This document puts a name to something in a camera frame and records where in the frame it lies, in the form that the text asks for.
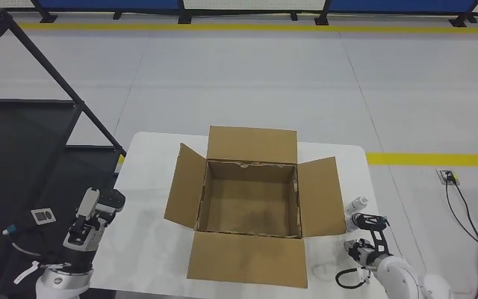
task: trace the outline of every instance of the gray floor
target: gray floor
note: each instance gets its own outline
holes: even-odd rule
[[[27,22],[37,17],[19,18]],[[307,18],[301,22],[310,22]],[[376,21],[403,25],[403,20]],[[175,21],[155,16],[122,19]],[[112,21],[103,14],[74,14],[62,15],[58,22]],[[251,22],[251,16],[198,22]],[[370,24],[358,18],[331,17],[332,22]],[[449,26],[444,18],[417,19],[416,25]],[[210,125],[295,129],[301,141],[355,144],[368,152],[474,153],[478,148],[476,35],[28,34],[126,149],[139,131],[206,135]],[[0,65],[7,70],[0,72],[1,97],[67,99],[9,34],[0,39]],[[86,118],[69,142],[107,144]],[[437,167],[372,166],[370,172],[379,210],[391,222],[387,237],[394,253],[420,272],[445,276],[457,298],[471,298],[477,289],[478,246],[454,221]],[[478,170],[452,169],[477,219]],[[464,219],[457,194],[451,197]],[[117,297],[143,298],[135,296]]]

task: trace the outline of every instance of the cardboard box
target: cardboard box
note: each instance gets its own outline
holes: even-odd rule
[[[346,231],[335,158],[297,164],[295,131],[214,127],[181,144],[164,218],[196,230],[187,278],[307,288],[302,238]]]

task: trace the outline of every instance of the white table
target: white table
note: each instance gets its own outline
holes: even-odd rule
[[[163,218],[181,142],[205,156],[206,136],[146,132],[134,136],[115,186],[126,196],[126,205],[103,236],[91,287],[192,298],[387,298],[376,279],[353,291],[335,283],[338,271],[358,265],[345,253],[344,241],[371,240],[368,232],[359,231],[305,240],[307,289],[186,279],[193,230]],[[337,159],[344,205],[366,196],[364,212],[377,215],[361,147],[298,143],[299,162],[330,156]],[[356,275],[350,276],[343,276],[342,283],[357,283]]]

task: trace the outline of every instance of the black wire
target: black wire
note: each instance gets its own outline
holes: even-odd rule
[[[453,216],[455,217],[456,221],[458,222],[458,224],[462,227],[462,229],[476,242],[478,242],[478,238],[475,238],[473,237],[470,232],[468,232],[468,230],[463,226],[462,222],[458,219],[458,217],[456,217],[456,214],[455,212],[453,211],[453,208],[451,207],[451,203],[450,203],[450,197],[448,196],[448,181],[445,180],[445,191],[447,193],[447,202],[448,202],[448,206],[450,207],[450,211],[451,213],[453,214]],[[468,213],[468,216],[470,215],[470,211],[468,210],[468,204],[466,203],[466,200],[465,198],[462,198],[464,201],[465,201],[465,206],[466,206],[466,209],[467,209],[467,213]]]
[[[360,288],[361,286],[364,285],[365,281],[362,281],[354,286],[345,286],[343,284],[341,284],[341,282],[339,281],[339,278],[344,275],[344,274],[347,274],[347,273],[352,273],[352,272],[356,272],[357,271],[357,268],[351,268],[351,269],[347,269],[347,270],[343,270],[343,271],[340,271],[337,273],[337,275],[335,275],[335,282],[342,288],[344,289],[357,289],[357,288]]]
[[[462,197],[463,203],[465,203],[466,215],[468,216],[468,221],[470,222],[471,227],[473,228],[475,234],[476,234],[477,237],[478,237],[477,228],[475,227],[473,221],[471,220],[470,209],[468,208],[468,203],[466,202],[465,197],[463,197],[463,194],[462,194],[462,191],[460,190],[460,187],[458,187],[458,185],[457,185],[455,182],[453,182],[453,184],[455,184],[456,190],[458,190],[458,193],[460,193],[460,197]]]

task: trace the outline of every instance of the floor outlet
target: floor outlet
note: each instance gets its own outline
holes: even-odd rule
[[[450,171],[453,174],[453,176],[455,177],[456,184],[460,185],[460,181],[458,180],[458,177],[456,176],[456,173],[454,173],[453,171],[448,170],[448,169],[437,169],[436,173],[438,174],[438,178],[440,178],[441,184],[442,185],[447,184],[447,173],[448,173],[448,171]]]

